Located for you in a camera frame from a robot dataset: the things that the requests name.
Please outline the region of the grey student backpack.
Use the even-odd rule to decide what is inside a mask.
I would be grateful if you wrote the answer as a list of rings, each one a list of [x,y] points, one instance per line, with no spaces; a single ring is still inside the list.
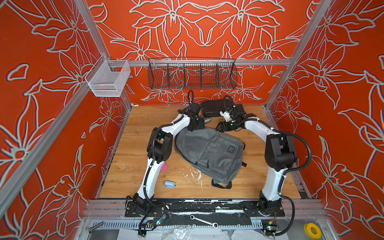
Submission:
[[[176,135],[175,150],[197,170],[212,178],[212,186],[231,189],[243,162],[245,143],[211,128]]]

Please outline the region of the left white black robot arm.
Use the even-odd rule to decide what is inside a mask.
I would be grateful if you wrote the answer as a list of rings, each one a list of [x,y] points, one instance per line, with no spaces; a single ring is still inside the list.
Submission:
[[[133,202],[139,210],[146,214],[150,207],[160,208],[152,199],[160,170],[171,156],[174,137],[182,130],[199,130],[205,127],[205,120],[199,115],[201,105],[194,102],[194,92],[188,92],[188,106],[178,110],[178,116],[171,123],[154,128],[147,146],[148,164],[146,173]]]

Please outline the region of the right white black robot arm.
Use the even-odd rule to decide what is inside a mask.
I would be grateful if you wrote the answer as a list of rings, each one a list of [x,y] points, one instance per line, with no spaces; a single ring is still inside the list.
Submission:
[[[287,199],[282,195],[287,174],[300,171],[311,162],[311,148],[302,137],[273,128],[254,114],[246,114],[243,106],[236,105],[228,95],[222,100],[222,105],[224,110],[220,111],[220,115],[225,120],[218,124],[216,130],[230,132],[246,129],[266,143],[265,160],[268,165],[268,174],[264,188],[260,192],[258,211],[263,216],[269,216],[282,206],[282,198]],[[294,166],[299,159],[294,139],[301,141],[308,152],[307,160],[299,167]]]

